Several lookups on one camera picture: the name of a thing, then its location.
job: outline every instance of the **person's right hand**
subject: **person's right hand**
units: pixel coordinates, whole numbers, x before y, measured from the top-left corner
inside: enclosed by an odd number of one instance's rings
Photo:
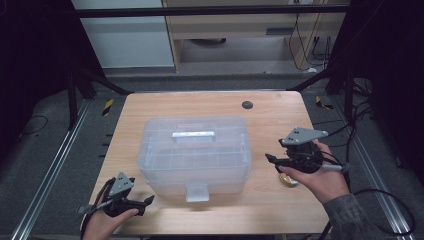
[[[314,141],[318,148],[323,152],[325,158],[334,160],[328,154],[331,154],[330,148],[318,141]],[[340,171],[326,170],[320,168],[312,174],[300,172],[290,167],[279,167],[282,172],[289,177],[305,185],[322,204],[327,203],[337,197],[350,194],[345,178]]]

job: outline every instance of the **hand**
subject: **hand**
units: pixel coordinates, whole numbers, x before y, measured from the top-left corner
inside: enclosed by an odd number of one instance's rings
[[[327,145],[318,141],[314,141],[314,143],[323,152],[325,158],[335,160],[332,156],[325,154],[331,154],[330,148]],[[307,174],[290,167],[280,166],[279,168],[289,177],[305,185],[322,204],[350,193],[345,178],[340,171],[320,168],[315,173]]]
[[[109,217],[103,209],[96,211],[87,224],[83,240],[107,240],[113,232],[128,219],[138,213],[138,209],[127,210],[116,217]]]

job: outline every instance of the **person's left hand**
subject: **person's left hand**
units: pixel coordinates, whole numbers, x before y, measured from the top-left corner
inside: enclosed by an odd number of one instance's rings
[[[128,219],[138,213],[138,209],[127,210],[116,217],[109,217],[103,209],[96,211],[88,222],[83,240],[107,240],[113,232]]]

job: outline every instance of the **white panel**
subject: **white panel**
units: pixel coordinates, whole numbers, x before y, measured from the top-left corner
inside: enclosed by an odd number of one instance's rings
[[[72,0],[76,9],[162,7],[160,0]],[[170,67],[164,17],[81,19],[103,68]]]

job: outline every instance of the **gray sleeve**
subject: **gray sleeve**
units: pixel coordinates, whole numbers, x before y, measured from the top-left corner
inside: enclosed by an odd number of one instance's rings
[[[383,239],[380,229],[369,220],[352,194],[325,203],[324,209],[333,226],[331,239]]]

